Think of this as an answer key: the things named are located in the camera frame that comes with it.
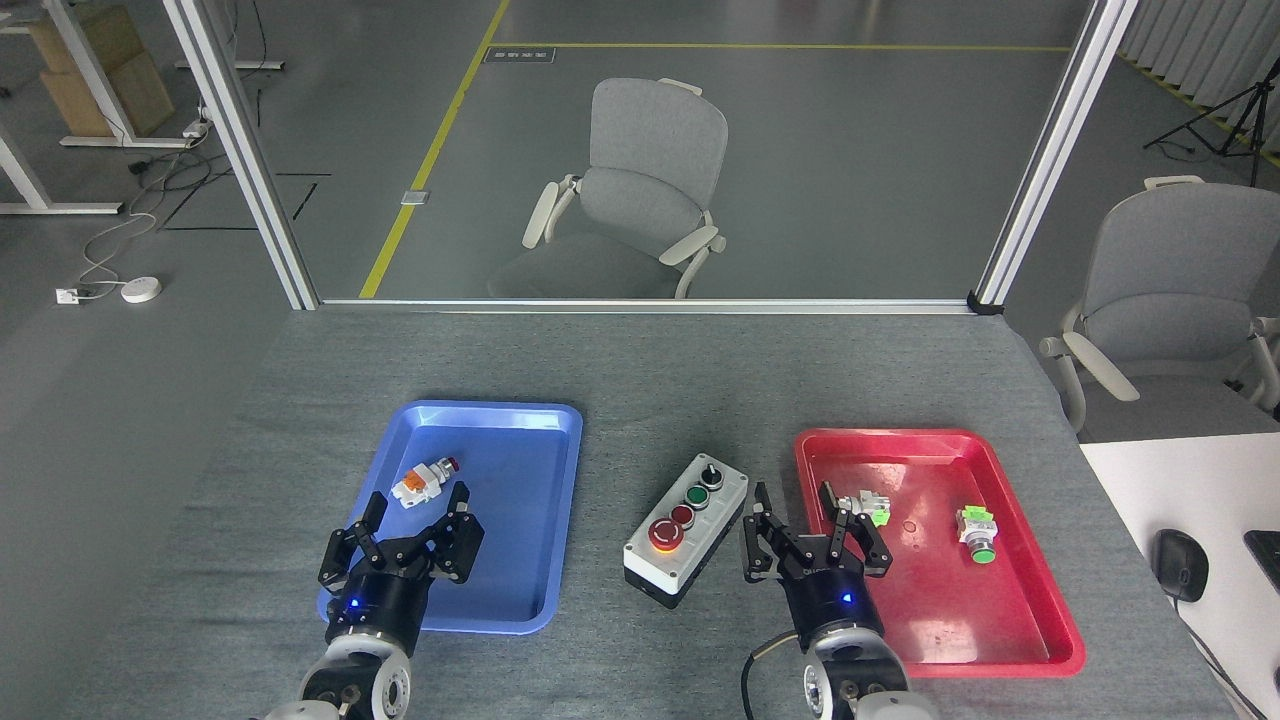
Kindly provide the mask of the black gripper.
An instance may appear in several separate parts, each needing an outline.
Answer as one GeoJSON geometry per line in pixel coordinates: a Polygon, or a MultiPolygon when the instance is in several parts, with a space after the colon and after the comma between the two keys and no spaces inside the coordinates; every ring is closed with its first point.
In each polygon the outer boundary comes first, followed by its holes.
{"type": "Polygon", "coordinates": [[[433,578],[468,580],[484,529],[468,509],[470,489],[458,482],[445,514],[413,538],[375,537],[388,502],[374,491],[364,514],[346,529],[334,529],[317,571],[332,594],[325,641],[338,635],[379,634],[406,653],[416,648],[433,578]],[[353,566],[356,550],[364,552],[353,566]]]}
{"type": "Polygon", "coordinates": [[[827,550],[800,548],[797,537],[773,512],[764,482],[756,482],[750,512],[742,515],[742,575],[748,583],[780,580],[800,651],[808,652],[832,626],[860,626],[884,634],[884,625],[867,588],[864,574],[883,577],[893,559],[879,528],[890,520],[887,496],[869,489],[837,496],[828,480],[820,484],[820,506],[833,523],[827,550]],[[860,560],[845,548],[852,534],[860,560]],[[804,565],[810,553],[812,564],[804,565]]]}

